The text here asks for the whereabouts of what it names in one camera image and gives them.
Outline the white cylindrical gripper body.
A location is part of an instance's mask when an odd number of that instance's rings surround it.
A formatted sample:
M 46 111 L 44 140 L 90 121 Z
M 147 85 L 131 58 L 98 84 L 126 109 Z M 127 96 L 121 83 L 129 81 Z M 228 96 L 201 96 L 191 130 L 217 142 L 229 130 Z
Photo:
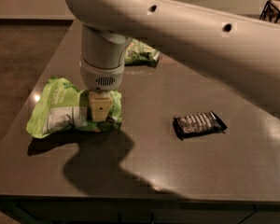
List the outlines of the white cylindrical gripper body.
M 84 84 L 90 91 L 112 91 L 122 81 L 124 61 L 118 60 L 113 68 L 95 67 L 84 59 L 80 61 L 80 74 Z

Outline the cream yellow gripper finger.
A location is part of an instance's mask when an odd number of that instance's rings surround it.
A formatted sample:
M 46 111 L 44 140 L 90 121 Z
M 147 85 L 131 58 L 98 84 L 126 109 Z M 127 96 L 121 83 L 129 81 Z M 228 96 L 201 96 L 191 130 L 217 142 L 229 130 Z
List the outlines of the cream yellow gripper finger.
M 113 98 L 110 91 L 91 91 L 89 93 L 91 119 L 94 122 L 105 121 L 112 103 Z

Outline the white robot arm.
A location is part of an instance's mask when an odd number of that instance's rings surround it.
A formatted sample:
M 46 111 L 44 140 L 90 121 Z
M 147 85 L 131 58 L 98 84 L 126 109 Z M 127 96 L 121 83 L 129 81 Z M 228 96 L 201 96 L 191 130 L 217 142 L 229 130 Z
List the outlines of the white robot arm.
M 81 75 L 92 90 L 121 82 L 140 40 L 280 119 L 280 25 L 173 0 L 65 0 L 82 23 Z

